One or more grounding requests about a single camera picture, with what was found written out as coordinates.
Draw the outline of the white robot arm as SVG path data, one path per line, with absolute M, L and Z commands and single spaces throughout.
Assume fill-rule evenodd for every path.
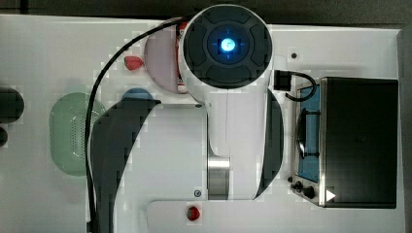
M 273 55 L 268 26 L 247 8 L 215 5 L 189 19 L 177 61 L 193 104 L 126 93 L 93 125 L 92 233 L 148 233 L 155 201 L 259 197 L 283 156 Z

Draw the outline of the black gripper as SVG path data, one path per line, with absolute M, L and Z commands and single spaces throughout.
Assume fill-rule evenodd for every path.
M 289 71 L 276 70 L 273 86 L 275 90 L 290 91 L 292 87 L 292 74 Z

